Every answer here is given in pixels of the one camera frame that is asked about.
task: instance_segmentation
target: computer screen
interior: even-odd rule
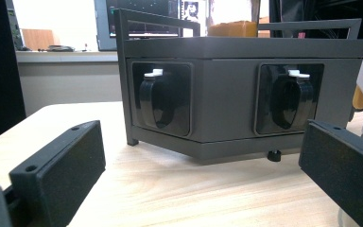
[[[206,34],[207,1],[206,0],[181,0],[181,19],[200,23],[200,34]],[[193,30],[184,29],[183,37],[193,36]]]
[[[130,9],[173,18],[180,18],[179,0],[106,0],[111,38],[116,37],[113,11],[115,9]],[[179,29],[168,26],[146,24],[129,24],[129,36],[133,38],[179,36]]]

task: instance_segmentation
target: white clip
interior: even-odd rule
[[[152,73],[145,73],[144,77],[154,78],[154,77],[160,77],[163,74],[164,74],[164,69],[153,69]]]
[[[293,78],[309,79],[309,74],[301,74],[300,70],[288,70],[288,75]]]

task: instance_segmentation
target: monitor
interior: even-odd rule
[[[130,9],[173,18],[180,18],[179,0],[106,0],[108,14],[108,29],[110,38],[115,38],[114,17],[115,9]],[[131,38],[161,38],[177,37],[180,32],[177,27],[155,26],[146,24],[129,24]]]

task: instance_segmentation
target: carrying handle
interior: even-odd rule
[[[311,112],[313,98],[314,92],[309,78],[290,76],[276,80],[271,102],[273,122],[285,130],[302,127]],[[296,108],[293,118],[287,120],[285,111],[291,112],[291,104]]]
[[[356,40],[361,27],[361,19],[326,20],[326,21],[302,21],[259,24],[258,30],[311,30],[348,28],[348,40]]]
[[[167,92],[169,91],[167,80],[162,69],[154,69],[152,73],[145,74],[144,81],[140,85],[141,114],[146,125],[156,129],[169,125],[173,120],[174,107],[172,94]],[[155,103],[161,103],[162,106],[159,107]],[[155,110],[160,110],[162,113],[156,117]]]

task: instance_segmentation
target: orange object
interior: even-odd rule
[[[363,93],[358,86],[355,87],[354,91],[353,107],[356,110],[363,110]]]
[[[257,37],[258,25],[250,21],[221,23],[208,28],[208,36]]]

